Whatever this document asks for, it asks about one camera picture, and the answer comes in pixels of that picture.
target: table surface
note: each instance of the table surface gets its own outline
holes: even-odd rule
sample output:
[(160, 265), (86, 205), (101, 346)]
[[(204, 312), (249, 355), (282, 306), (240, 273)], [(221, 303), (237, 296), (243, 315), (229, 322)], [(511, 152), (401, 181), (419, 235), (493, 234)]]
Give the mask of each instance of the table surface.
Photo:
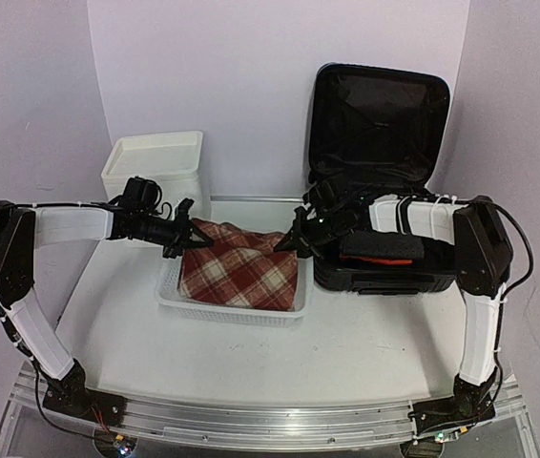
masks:
[[(214, 201), (212, 219), (286, 231), (291, 201)], [(465, 306), (453, 285), (412, 297), (315, 286), (300, 325), (180, 318), (157, 304), (159, 248), (103, 241), (57, 328), (88, 385), (207, 405), (344, 406), (451, 393)]]

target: black suitcase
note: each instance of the black suitcase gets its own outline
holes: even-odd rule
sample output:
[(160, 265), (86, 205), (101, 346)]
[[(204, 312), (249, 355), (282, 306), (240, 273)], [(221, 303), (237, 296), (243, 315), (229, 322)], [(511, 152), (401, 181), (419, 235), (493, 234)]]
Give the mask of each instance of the black suitcase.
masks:
[[(309, 128), (308, 180), (318, 184), (313, 189), (331, 189), (362, 212), (377, 196), (430, 194), (425, 185), (440, 152), (449, 99), (446, 82), (436, 76), (343, 64), (322, 67)], [(314, 259), (319, 286), (360, 294), (417, 294), (443, 291), (454, 280), (454, 250), (447, 243), (398, 240), (412, 236), (371, 231), (363, 236), (389, 250), (405, 241), (406, 250), (420, 256), (409, 265), (345, 259), (341, 250), (349, 240), (335, 240), (322, 247), (322, 258)]]

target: white plastic container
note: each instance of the white plastic container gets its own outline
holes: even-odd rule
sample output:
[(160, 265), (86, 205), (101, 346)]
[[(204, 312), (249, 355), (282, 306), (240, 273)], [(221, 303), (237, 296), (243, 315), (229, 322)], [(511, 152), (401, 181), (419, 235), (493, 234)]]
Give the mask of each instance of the white plastic container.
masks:
[(200, 170), (202, 132), (137, 135), (120, 138), (102, 171), (107, 199), (120, 195), (128, 178), (152, 179), (162, 188), (163, 200), (176, 209), (192, 198), (190, 215), (211, 216), (208, 177)]
[(166, 260), (162, 265), (156, 284), (156, 300), (160, 305), (171, 308), (183, 318), (220, 323), (240, 323), (257, 326), (287, 327), (299, 322), (308, 304), (312, 301), (312, 259), (298, 260), (298, 285), (291, 311), (255, 310), (220, 306), (181, 298), (178, 294), (178, 279), (181, 260)]

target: plaid cloth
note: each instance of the plaid cloth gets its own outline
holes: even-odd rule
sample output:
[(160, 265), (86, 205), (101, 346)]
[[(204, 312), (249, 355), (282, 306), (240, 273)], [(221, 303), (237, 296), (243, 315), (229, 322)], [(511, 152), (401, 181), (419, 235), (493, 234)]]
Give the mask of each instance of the plaid cloth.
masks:
[(181, 297), (242, 308), (291, 309), (298, 260), (295, 252), (273, 252), (283, 234), (247, 232), (227, 222), (193, 222), (215, 245), (185, 251), (178, 287)]

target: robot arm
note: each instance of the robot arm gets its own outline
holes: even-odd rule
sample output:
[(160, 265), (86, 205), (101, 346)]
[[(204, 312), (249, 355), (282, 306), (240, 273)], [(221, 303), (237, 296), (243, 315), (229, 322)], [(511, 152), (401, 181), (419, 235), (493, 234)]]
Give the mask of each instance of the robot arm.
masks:
[[(502, 295), (513, 258), (508, 235), (492, 201), (484, 197), (457, 201), (387, 195), (367, 202), (363, 198), (363, 204), (342, 208), (332, 201), (333, 205), (323, 208), (316, 201), (311, 208), (300, 207), (292, 230), (275, 249), (297, 249), (304, 257), (321, 256), (321, 245), (356, 228), (414, 235), (453, 245), (457, 284), (467, 309), (463, 359), (455, 378), (454, 396), (418, 403), (414, 405), (414, 414), (419, 432), (434, 430), (449, 420), (467, 426), (492, 418), (489, 391), (496, 378)], [(309, 218), (311, 211), (320, 206), (321, 213)]]
[(441, 240), (455, 246), (457, 283), (466, 304), (466, 336), (459, 377), (482, 385), (495, 368), (499, 307), (512, 250), (488, 201), (469, 204), (379, 198), (369, 206), (372, 229)]
[[(122, 196), (110, 203), (15, 205), (0, 201), (0, 319), (13, 344), (31, 358), (59, 395), (46, 408), (89, 417), (91, 406), (114, 395), (85, 388), (85, 372), (57, 338), (33, 289), (33, 252), (41, 246), (71, 240), (141, 239), (163, 246), (174, 258), (185, 249), (213, 241), (189, 219), (194, 203), (184, 199), (174, 220), (156, 210), (161, 191), (150, 180), (131, 178)], [(119, 399), (105, 404), (119, 405)], [(113, 406), (105, 414), (108, 424)]]

